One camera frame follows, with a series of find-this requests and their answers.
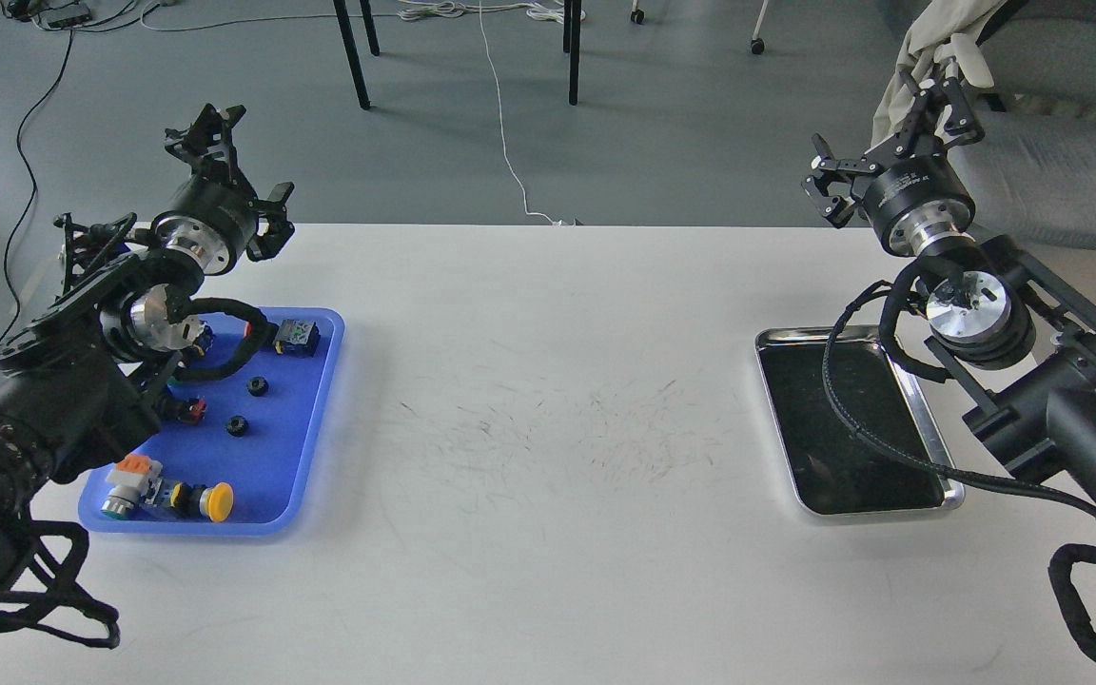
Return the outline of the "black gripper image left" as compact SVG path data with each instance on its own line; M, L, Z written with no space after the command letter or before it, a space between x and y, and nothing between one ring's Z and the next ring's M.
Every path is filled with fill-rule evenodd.
M246 106L215 109L205 104L186 129L165 129L165 152L184 162L192 174L179 186L170 207L155 216L151 228L158 243L192 256L206 276L235 269L246 251L252 262L269 261L295 233L287 201L295 183L271 189L269 198L246 192L238 165L232 129ZM260 230L260 220L264 229Z

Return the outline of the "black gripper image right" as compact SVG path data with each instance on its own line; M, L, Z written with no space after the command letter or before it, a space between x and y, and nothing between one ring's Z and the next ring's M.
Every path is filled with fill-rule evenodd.
M817 156L801 186L833 228L844 228L864 203L883 250L923 256L940 240L969 228L975 203L947 160L906 159L943 156L950 147L980 142L986 132L958 78L922 83L910 75L901 78L910 107L897 132L858 159L836 159L826 139L814 134ZM882 173L882 162L897 164Z

